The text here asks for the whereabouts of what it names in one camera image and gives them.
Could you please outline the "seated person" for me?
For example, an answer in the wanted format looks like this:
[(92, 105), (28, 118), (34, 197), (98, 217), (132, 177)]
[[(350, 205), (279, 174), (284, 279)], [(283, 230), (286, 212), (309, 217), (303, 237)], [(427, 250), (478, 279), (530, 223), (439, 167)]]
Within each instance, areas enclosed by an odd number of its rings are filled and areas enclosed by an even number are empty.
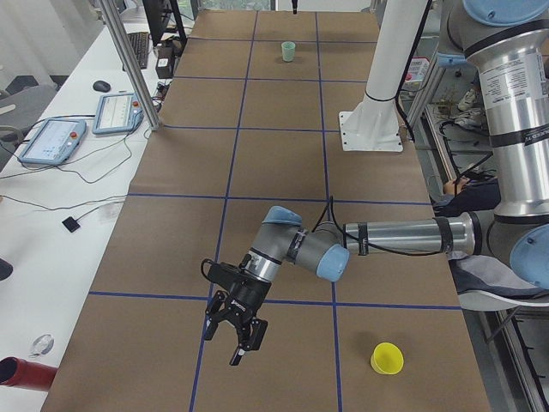
[[(443, 186), (443, 195), (433, 204), (433, 210), (437, 216), (457, 217), (468, 211), (491, 210), (499, 203), (496, 178), (486, 181), (462, 178)], [(451, 252), (448, 260), (459, 293), (482, 290), (506, 298), (532, 298), (546, 291), (524, 281), (494, 257)]]

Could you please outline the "black computer monitor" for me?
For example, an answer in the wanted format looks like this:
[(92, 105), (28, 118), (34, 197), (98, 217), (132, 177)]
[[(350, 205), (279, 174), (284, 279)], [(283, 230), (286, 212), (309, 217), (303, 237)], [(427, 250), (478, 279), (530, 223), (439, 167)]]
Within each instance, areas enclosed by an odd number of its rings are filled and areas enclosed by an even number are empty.
[(178, 37), (182, 45), (186, 45), (187, 37), (176, 0), (143, 0), (142, 5), (154, 45), (160, 43), (172, 17), (176, 22)]

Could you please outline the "black computer mouse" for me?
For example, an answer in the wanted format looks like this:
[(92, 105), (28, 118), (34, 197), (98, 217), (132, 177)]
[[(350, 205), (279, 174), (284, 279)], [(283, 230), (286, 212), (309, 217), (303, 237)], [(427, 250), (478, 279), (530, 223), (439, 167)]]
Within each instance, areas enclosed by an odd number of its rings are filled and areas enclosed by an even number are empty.
[(100, 93), (108, 93), (111, 88), (111, 84), (106, 81), (98, 80), (93, 83), (93, 90)]

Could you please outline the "black keyboard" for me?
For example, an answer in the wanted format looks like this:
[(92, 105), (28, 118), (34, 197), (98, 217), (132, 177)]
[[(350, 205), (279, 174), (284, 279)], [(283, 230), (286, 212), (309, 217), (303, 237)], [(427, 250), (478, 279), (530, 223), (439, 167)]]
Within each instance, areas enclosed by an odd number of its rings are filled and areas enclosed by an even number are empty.
[(127, 34), (131, 48), (136, 56), (139, 67), (143, 70), (148, 67), (149, 33), (134, 32)]

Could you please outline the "aluminium frame post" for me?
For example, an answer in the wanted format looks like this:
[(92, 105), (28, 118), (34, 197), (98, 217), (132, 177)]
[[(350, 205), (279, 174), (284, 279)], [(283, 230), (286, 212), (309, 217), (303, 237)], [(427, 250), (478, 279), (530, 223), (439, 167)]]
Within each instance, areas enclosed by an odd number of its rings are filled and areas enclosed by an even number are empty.
[(160, 117), (154, 107), (153, 100), (149, 94), (148, 85), (142, 75), (115, 3), (110, 0), (99, 0), (99, 4), (104, 21), (111, 34), (113, 44), (115, 45), (126, 74), (128, 75), (131, 85), (141, 104), (150, 129), (158, 130), (160, 127)]

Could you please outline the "light green plastic cup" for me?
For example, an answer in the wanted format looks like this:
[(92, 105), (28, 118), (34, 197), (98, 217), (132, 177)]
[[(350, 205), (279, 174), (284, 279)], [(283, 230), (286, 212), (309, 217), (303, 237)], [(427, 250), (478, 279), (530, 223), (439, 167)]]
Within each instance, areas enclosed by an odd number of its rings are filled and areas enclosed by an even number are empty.
[(292, 41), (281, 43), (281, 56), (285, 63), (290, 63), (294, 60), (296, 52), (296, 44)]

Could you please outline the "small black square device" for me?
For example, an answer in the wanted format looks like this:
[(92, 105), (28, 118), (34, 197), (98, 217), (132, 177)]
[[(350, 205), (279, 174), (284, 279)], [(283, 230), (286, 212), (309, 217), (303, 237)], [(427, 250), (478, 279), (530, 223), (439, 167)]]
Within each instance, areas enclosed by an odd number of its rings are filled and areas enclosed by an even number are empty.
[(77, 221), (77, 219), (75, 219), (72, 216), (69, 216), (69, 217), (65, 218), (62, 221), (62, 224), (70, 233), (75, 232), (76, 230), (78, 230), (81, 227), (81, 225)]

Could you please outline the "blue teach pendant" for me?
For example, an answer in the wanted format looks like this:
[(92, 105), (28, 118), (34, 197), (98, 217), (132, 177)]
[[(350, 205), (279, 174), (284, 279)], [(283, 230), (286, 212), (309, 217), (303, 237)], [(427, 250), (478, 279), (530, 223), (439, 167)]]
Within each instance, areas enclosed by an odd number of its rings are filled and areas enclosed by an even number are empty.
[(131, 132), (142, 119), (142, 107), (135, 94), (106, 94), (100, 96), (92, 132), (95, 135)]
[(85, 120), (48, 118), (21, 152), (19, 162), (59, 166), (75, 152), (86, 131)]

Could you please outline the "far blue teach pendant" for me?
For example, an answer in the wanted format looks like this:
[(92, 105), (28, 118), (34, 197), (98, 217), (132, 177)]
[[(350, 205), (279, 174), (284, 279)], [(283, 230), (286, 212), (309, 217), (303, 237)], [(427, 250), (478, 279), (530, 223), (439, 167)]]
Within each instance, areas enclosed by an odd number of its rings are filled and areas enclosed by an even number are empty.
[(142, 107), (135, 94), (106, 94), (100, 96), (92, 132), (95, 135), (131, 132), (142, 119)]

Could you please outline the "yellow plastic cup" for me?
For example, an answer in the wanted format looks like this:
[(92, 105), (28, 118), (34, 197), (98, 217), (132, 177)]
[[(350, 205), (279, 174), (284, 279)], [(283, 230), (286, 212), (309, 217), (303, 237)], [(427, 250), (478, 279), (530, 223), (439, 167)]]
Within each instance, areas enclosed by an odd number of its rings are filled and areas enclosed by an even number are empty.
[(380, 342), (373, 349), (371, 367), (376, 373), (395, 375), (404, 367), (403, 353), (391, 342)]

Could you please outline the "white chair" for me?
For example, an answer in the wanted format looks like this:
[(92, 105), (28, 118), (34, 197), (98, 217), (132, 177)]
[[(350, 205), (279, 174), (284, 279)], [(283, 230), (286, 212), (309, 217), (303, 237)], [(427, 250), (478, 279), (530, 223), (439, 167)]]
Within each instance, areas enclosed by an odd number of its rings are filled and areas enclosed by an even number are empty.
[(504, 321), (489, 335), (485, 342), (489, 343), (505, 328), (505, 326), (513, 318), (514, 314), (523, 307), (531, 308), (547, 308), (548, 307), (548, 292), (545, 291), (536, 294), (533, 297), (512, 299), (503, 297), (497, 294), (486, 292), (483, 290), (468, 290), (458, 294), (460, 306), (462, 309), (476, 312), (500, 312), (512, 309)]

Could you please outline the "brown paper table cover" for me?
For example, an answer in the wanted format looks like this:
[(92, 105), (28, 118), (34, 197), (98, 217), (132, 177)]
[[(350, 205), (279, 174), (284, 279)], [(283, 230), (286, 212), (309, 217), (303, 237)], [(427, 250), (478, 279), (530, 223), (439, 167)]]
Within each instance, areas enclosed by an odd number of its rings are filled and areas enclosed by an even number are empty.
[[(338, 113), (361, 98), (378, 36), (365, 13), (204, 11), (78, 318), (46, 411), (487, 411), (443, 255), (351, 256), (338, 282), (278, 257), (259, 350), (229, 365), (204, 258), (239, 264), (339, 222), (430, 221), (415, 147), (346, 152)], [(281, 43), (296, 44), (285, 63)], [(373, 349), (404, 356), (376, 373)]]

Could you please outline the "near blue teach pendant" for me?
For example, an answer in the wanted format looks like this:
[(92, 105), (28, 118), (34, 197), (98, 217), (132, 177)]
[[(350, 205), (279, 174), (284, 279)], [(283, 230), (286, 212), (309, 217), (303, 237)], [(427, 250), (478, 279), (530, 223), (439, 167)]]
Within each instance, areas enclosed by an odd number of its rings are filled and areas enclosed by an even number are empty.
[(85, 120), (48, 118), (21, 152), (19, 162), (59, 166), (75, 152), (86, 131)]

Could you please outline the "red cylinder bottle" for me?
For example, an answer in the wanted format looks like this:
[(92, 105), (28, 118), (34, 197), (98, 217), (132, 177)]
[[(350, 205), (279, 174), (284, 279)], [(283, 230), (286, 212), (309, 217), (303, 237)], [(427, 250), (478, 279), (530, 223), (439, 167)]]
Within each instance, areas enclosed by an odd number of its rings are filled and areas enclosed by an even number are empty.
[(1, 360), (1, 385), (49, 391), (57, 374), (57, 368), (38, 362), (7, 357)]

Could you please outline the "black cardboard box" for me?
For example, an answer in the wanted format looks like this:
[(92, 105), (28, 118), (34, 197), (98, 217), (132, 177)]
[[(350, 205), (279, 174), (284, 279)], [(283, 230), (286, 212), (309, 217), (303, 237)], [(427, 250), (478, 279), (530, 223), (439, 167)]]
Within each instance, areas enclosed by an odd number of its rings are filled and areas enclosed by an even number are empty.
[(174, 53), (170, 46), (157, 48), (157, 62), (155, 71), (159, 79), (170, 79), (174, 70)]

